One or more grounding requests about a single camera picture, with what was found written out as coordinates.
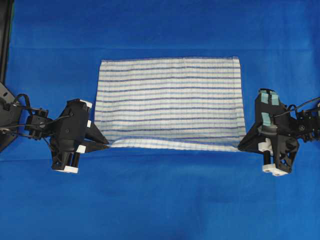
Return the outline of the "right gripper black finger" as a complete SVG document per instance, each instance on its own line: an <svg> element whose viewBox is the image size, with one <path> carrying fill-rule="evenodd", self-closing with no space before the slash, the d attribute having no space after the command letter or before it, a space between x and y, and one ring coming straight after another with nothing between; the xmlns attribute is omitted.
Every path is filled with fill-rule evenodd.
<svg viewBox="0 0 320 240"><path fill-rule="evenodd" d="M251 128L237 148L241 152L260 153L258 145L262 142L265 142L265 137L259 133L257 128Z"/></svg>

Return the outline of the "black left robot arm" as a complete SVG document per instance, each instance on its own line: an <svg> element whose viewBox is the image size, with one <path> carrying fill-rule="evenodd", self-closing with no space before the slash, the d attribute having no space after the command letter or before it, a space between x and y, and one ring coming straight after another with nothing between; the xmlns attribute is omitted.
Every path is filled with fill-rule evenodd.
<svg viewBox="0 0 320 240"><path fill-rule="evenodd" d="M79 171L82 154L108 148L108 140L90 120L92 103L76 98L67 101L60 116L49 118L48 110L33 108L26 94L12 93L0 86L0 149L17 137L44 140L52 157L54 171Z"/></svg>

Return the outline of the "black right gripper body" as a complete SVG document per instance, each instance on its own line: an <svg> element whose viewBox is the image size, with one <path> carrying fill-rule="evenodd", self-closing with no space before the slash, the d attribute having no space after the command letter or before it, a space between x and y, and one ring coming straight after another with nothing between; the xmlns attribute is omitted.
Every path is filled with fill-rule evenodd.
<svg viewBox="0 0 320 240"><path fill-rule="evenodd" d="M293 118L289 110L275 91L267 88L258 91L255 100L255 147L263 154L262 171L275 177L292 172L300 146L290 129Z"/></svg>

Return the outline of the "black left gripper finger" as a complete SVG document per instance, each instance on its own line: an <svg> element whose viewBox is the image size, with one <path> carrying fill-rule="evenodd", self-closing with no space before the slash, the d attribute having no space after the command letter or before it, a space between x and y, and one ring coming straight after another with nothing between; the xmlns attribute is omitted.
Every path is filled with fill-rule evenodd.
<svg viewBox="0 0 320 240"><path fill-rule="evenodd" d="M96 143L96 142L84 142L79 145L79 152L80 153L90 153L95 151L101 151L108 149L109 147L102 143Z"/></svg>
<svg viewBox="0 0 320 240"><path fill-rule="evenodd" d="M100 144L109 143L105 136L100 132L98 127L91 120L87 121L86 139Z"/></svg>

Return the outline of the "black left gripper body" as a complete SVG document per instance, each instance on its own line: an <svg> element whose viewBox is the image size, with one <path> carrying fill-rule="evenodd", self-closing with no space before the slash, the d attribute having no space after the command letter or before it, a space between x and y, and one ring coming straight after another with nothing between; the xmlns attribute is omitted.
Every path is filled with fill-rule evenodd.
<svg viewBox="0 0 320 240"><path fill-rule="evenodd" d="M91 102L79 98L69 100L59 119L53 124L53 135L49 143L52 147L51 168L54 171L78 172L80 155L86 151L83 142L86 130L91 126L89 120L91 108Z"/></svg>

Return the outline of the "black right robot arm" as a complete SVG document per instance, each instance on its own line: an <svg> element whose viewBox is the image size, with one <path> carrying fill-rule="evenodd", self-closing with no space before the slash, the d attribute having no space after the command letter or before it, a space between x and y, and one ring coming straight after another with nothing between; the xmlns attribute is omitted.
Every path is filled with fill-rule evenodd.
<svg viewBox="0 0 320 240"><path fill-rule="evenodd" d="M285 105L278 94L261 88L254 103L255 122L240 141L238 150L263 155L262 170L279 177L292 172L300 147L320 139L320 108L303 110Z"/></svg>

